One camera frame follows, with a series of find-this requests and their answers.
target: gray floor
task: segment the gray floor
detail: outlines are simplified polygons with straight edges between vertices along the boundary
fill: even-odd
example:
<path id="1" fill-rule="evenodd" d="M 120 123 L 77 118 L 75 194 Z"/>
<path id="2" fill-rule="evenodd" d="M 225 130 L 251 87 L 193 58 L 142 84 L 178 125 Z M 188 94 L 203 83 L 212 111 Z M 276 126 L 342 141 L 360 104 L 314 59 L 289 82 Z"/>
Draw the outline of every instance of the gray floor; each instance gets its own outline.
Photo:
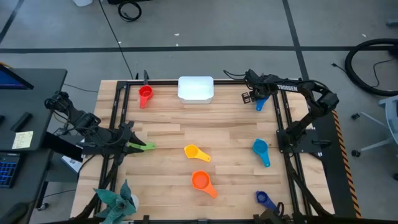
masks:
<path id="1" fill-rule="evenodd" d="M 120 20 L 116 6 L 103 3 L 122 47 L 278 45 L 293 46 L 281 0 L 153 0 L 141 2 L 142 17 L 135 23 Z M 387 19 L 398 18 L 395 0 L 299 0 L 289 1 L 301 46 L 350 46 L 375 38 L 394 38 L 398 28 L 389 29 Z M 15 0 L 0 1 L 0 30 Z M 52 49 L 117 47 L 96 0 L 76 7 L 72 0 L 25 0 L 9 28 L 0 49 Z M 343 66 L 347 52 L 303 52 L 309 77 L 335 91 L 337 112 L 348 151 L 383 140 L 389 133 L 366 119 L 350 115 L 365 111 L 384 121 L 377 106 L 381 97 L 354 86 L 333 62 Z M 188 51 L 126 52 L 133 74 L 146 69 L 152 79 L 182 75 L 211 75 L 225 78 L 222 69 L 241 73 L 251 68 L 280 77 L 301 76 L 294 51 Z M 368 83 L 376 83 L 372 64 L 388 59 L 385 52 L 361 52 L 354 69 Z M 120 53 L 0 54 L 0 61 L 18 68 L 66 68 L 66 83 L 97 90 L 100 80 L 128 79 L 130 74 Z M 394 88 L 398 78 L 396 61 L 378 66 L 381 87 Z M 96 94 L 65 86 L 75 106 L 92 112 Z M 61 124 L 50 123 L 53 131 Z M 363 217 L 398 220 L 398 172 L 396 146 L 387 146 L 349 156 L 354 184 Z M 47 194 L 75 188 L 72 184 L 51 184 Z M 65 220 L 69 217 L 73 192 L 46 198 L 48 210 L 34 212 L 31 223 Z"/>

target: yellow measuring spoon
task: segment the yellow measuring spoon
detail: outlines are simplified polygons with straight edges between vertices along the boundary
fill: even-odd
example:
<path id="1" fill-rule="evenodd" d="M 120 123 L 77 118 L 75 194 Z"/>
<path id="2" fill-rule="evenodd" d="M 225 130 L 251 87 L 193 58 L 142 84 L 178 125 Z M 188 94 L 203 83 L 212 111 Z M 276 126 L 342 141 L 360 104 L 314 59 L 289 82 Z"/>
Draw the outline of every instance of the yellow measuring spoon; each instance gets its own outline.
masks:
<path id="1" fill-rule="evenodd" d="M 202 150 L 200 150 L 196 145 L 187 145 L 185 146 L 184 151 L 185 155 L 187 155 L 189 159 L 196 158 L 206 162 L 211 161 L 211 157 L 208 154 L 204 153 Z"/>

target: keyboard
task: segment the keyboard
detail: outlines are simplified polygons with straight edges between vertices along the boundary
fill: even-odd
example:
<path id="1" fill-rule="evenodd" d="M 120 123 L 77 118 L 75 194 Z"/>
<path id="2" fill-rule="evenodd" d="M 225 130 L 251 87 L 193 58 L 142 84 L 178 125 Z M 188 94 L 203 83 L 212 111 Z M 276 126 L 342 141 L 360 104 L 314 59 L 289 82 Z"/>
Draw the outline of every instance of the keyboard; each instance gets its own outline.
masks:
<path id="1" fill-rule="evenodd" d="M 20 154 L 0 152 L 0 187 L 11 188 L 15 182 Z"/>

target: orange warning tape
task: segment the orange warning tape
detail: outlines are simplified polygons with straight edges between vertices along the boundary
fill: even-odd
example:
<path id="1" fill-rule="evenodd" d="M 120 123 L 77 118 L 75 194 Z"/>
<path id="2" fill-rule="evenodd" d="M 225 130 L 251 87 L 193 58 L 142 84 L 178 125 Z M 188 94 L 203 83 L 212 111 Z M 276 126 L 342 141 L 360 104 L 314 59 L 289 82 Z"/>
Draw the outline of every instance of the orange warning tape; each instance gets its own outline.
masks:
<path id="1" fill-rule="evenodd" d="M 349 191 L 351 192 L 351 198 L 353 199 L 355 215 L 357 218 L 362 218 L 361 212 L 359 210 L 358 199 L 356 198 L 353 177 L 351 175 L 351 169 L 349 168 L 349 164 L 348 164 L 347 152 L 346 152 L 346 148 L 344 145 L 343 133 L 341 132 L 341 128 L 340 128 L 340 122 L 338 121 L 337 112 L 334 110 L 331 112 L 333 113 L 333 118 L 335 119 L 335 126 L 336 126 L 338 141 L 340 144 L 341 155 L 343 156 L 343 162 L 345 164 L 347 181 L 348 181 L 348 185 L 349 185 Z"/>

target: wooden table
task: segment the wooden table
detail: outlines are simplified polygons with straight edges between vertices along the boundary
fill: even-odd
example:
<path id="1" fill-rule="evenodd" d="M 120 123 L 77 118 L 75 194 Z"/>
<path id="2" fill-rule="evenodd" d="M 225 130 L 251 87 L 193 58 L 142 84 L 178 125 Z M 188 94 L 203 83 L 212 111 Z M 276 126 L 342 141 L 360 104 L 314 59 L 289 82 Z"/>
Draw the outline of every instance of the wooden table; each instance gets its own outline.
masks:
<path id="1" fill-rule="evenodd" d="M 102 81 L 98 93 L 95 115 L 102 119 L 101 126 L 105 128 L 109 127 L 116 82 Z M 126 122 L 135 121 L 136 135 L 145 142 L 156 143 L 157 149 L 130 154 L 119 168 L 116 192 L 127 179 L 140 201 L 137 213 L 128 219 L 142 220 L 143 215 L 150 215 L 151 220 L 252 219 L 253 214 L 264 211 L 255 201 L 257 190 L 267 192 L 275 204 L 283 202 L 285 213 L 292 213 L 284 160 L 277 147 L 272 98 L 258 112 L 255 105 L 242 102 L 241 93 L 248 91 L 245 85 L 215 85 L 215 96 L 209 105 L 181 104 L 175 85 L 152 87 L 154 97 L 144 110 L 139 109 L 139 86 L 131 87 L 129 94 Z M 301 119 L 308 112 L 303 96 L 287 96 L 293 120 Z M 286 127 L 284 112 L 282 117 Z M 269 145 L 268 168 L 252 151 L 256 138 Z M 211 162 L 187 159 L 183 148 L 188 144 L 196 144 L 209 154 Z M 79 214 L 94 195 L 102 160 L 96 156 L 81 171 L 71 217 Z M 308 154 L 302 154 L 301 160 L 308 188 L 333 213 L 321 162 Z M 195 170 L 209 173 L 217 198 L 193 189 L 191 176 Z M 303 212 L 299 190 L 297 195 Z"/>

